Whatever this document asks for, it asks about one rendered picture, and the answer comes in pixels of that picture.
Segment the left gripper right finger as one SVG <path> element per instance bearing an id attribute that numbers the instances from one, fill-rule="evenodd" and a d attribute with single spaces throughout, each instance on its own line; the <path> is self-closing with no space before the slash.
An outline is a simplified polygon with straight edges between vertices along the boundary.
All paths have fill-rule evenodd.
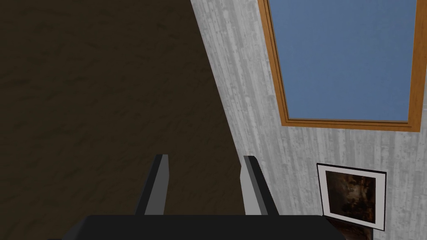
<path id="1" fill-rule="evenodd" d="M 256 157 L 244 156 L 240 182 L 246 215 L 279 215 Z"/>

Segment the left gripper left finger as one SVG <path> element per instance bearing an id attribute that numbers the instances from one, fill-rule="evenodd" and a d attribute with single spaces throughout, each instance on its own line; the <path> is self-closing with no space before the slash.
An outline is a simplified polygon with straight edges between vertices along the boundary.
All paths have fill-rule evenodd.
<path id="1" fill-rule="evenodd" d="M 163 215 L 169 183 L 169 160 L 167 154 L 154 157 L 145 180 L 136 215 Z"/>

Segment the dark framed picture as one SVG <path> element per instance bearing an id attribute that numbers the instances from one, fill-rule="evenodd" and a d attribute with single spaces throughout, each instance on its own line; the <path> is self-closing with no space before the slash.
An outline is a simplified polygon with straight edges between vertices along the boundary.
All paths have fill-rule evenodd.
<path id="1" fill-rule="evenodd" d="M 385 230 L 384 171 L 317 163 L 324 216 L 376 230 Z"/>

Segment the wooden framed window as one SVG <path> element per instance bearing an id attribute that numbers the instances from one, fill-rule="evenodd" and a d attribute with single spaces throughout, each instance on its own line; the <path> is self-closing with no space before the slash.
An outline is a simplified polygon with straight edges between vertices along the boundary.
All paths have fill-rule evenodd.
<path id="1" fill-rule="evenodd" d="M 257 0 L 280 125 L 419 133 L 427 0 Z"/>

